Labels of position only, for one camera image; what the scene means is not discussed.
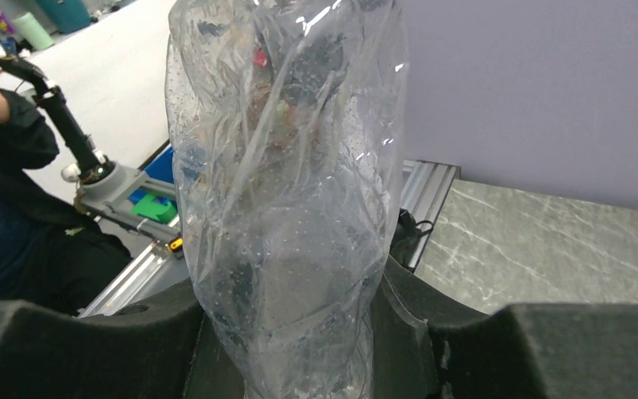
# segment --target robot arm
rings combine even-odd
[[[96,150],[89,136],[85,135],[66,105],[66,98],[59,86],[49,81],[40,68],[21,58],[8,56],[0,45],[0,67],[19,79],[33,85],[35,104],[52,120],[76,159],[76,165],[63,171],[66,180],[80,180],[83,184],[104,179],[113,165]]]

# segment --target teal bin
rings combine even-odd
[[[91,24],[89,12],[81,0],[35,0],[62,33],[72,33]]]

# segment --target clear plastic bag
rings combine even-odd
[[[395,230],[398,0],[179,0],[166,103],[184,253],[247,397],[370,398]]]

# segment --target white table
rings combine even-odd
[[[164,74],[174,0],[139,0],[28,61],[59,84],[75,118],[101,150],[138,166],[167,140]],[[0,87],[20,81],[0,73]],[[60,170],[74,157],[58,136],[61,154],[30,173],[51,194],[72,202],[75,186]]]

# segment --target wrinkled plastic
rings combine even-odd
[[[184,254],[247,397],[369,398],[395,230],[397,0],[179,0],[166,103]]]

